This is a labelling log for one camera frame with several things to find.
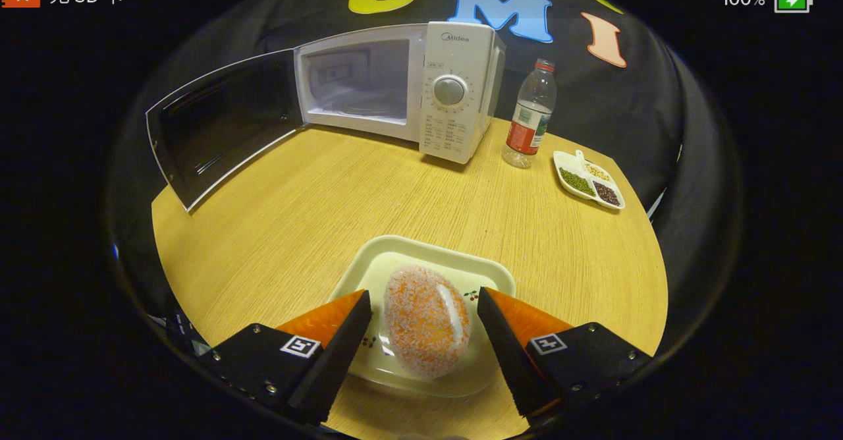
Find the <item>round table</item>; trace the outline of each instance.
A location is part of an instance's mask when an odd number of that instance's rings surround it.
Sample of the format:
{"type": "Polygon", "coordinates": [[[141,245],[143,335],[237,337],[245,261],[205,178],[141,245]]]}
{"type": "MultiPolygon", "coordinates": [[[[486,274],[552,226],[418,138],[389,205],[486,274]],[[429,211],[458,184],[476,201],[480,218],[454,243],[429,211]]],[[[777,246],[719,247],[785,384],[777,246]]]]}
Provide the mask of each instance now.
{"type": "MultiPolygon", "coordinates": [[[[151,204],[157,251],[193,326],[216,346],[248,323],[278,326],[327,302],[358,249],[395,234],[504,265],[517,297],[574,326],[602,323],[653,355],[668,286],[659,243],[611,158],[548,134],[529,169],[501,158],[509,122],[493,119],[466,165],[418,144],[310,125],[187,214],[171,188],[151,204]],[[626,208],[563,190],[554,151],[605,168],[626,208]]],[[[511,437],[529,425],[498,370],[488,388],[444,399],[352,375],[325,425],[360,438],[511,437]]]]}

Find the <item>open microwave door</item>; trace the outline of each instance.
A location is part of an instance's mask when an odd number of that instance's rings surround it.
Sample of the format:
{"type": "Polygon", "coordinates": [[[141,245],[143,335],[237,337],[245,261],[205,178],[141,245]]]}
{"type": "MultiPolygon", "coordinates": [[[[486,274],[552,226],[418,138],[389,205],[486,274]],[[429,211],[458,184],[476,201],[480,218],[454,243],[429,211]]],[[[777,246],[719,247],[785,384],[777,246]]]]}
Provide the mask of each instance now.
{"type": "Polygon", "coordinates": [[[186,211],[302,124],[292,50],[219,68],[147,111],[153,154],[186,211]]]}
{"type": "Polygon", "coordinates": [[[419,140],[427,25],[380,26],[296,49],[304,122],[419,140]]]}

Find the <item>white tray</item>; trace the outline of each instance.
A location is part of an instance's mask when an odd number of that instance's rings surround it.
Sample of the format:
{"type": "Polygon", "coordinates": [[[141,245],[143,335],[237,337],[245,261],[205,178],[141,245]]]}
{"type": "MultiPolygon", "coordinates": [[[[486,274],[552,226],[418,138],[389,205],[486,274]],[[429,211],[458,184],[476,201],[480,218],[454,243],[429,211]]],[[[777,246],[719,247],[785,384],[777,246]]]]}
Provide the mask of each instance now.
{"type": "Polygon", "coordinates": [[[604,170],[602,167],[600,167],[599,165],[597,165],[595,163],[590,163],[590,161],[586,161],[585,157],[582,155],[582,151],[577,150],[577,155],[571,155],[571,154],[563,152],[563,151],[555,151],[555,152],[553,152],[553,163],[554,163],[554,168],[556,168],[556,170],[557,170],[557,176],[559,177],[559,181],[561,182],[562,187],[565,188],[565,190],[568,190],[569,192],[581,197],[584,200],[594,200],[594,201],[597,202],[598,205],[605,206],[606,208],[611,208],[611,209],[624,209],[624,208],[626,208],[626,201],[624,201],[623,195],[620,194],[620,188],[618,188],[618,185],[616,185],[614,183],[614,179],[612,178],[611,173],[606,172],[606,170],[604,170]],[[605,173],[609,177],[609,179],[608,180],[600,179],[600,178],[592,175],[586,169],[587,165],[590,165],[590,166],[600,170],[600,172],[605,173]],[[569,185],[568,182],[566,182],[565,179],[562,178],[562,174],[559,171],[560,168],[562,170],[566,170],[567,172],[571,172],[574,175],[577,175],[577,176],[585,179],[588,182],[588,188],[591,188],[591,190],[594,191],[594,196],[592,196],[590,194],[582,193],[582,191],[577,190],[577,188],[574,188],[571,185],[569,185]],[[611,203],[608,203],[608,201],[603,201],[599,197],[599,195],[597,193],[597,189],[594,188],[594,184],[596,182],[598,182],[599,184],[602,184],[603,186],[605,186],[607,188],[610,188],[612,191],[614,191],[614,194],[618,197],[618,202],[620,203],[620,205],[612,205],[611,203]]]}
{"type": "Polygon", "coordinates": [[[369,290],[371,323],[349,373],[374,383],[439,397],[476,394],[497,372],[497,357],[477,316],[480,287],[515,296],[515,280],[497,262],[461,254],[401,236],[378,236],[356,254],[329,301],[360,289],[369,290]],[[472,338],[466,355],[449,374],[429,380],[401,367],[389,350],[389,329],[383,320],[383,293],[389,276],[401,265],[420,265],[439,272],[463,295],[469,310],[472,338]]]}

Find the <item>plastic water bottle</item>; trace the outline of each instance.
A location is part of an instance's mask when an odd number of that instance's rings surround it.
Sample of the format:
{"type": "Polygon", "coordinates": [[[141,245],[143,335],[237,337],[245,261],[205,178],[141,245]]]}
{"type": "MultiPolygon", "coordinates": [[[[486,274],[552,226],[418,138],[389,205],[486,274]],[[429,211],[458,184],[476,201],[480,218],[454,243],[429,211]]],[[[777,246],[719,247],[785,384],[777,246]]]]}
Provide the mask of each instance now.
{"type": "Polygon", "coordinates": [[[557,103],[557,82],[553,79],[553,63],[535,60],[535,70],[527,76],[518,92],[518,104],[512,114],[512,124],[503,160],[518,168],[529,168],[539,151],[542,137],[557,103]]]}

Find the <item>microwave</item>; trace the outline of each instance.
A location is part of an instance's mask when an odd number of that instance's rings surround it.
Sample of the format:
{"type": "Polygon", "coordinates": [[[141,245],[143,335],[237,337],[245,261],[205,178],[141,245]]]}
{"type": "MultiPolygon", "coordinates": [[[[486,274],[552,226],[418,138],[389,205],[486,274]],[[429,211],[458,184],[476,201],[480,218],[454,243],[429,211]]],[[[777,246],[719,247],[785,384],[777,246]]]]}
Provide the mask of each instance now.
{"type": "Polygon", "coordinates": [[[265,53],[151,107],[151,149],[186,211],[307,124],[417,142],[422,153],[465,164],[495,112],[505,52],[490,26],[430,22],[265,53]]]}

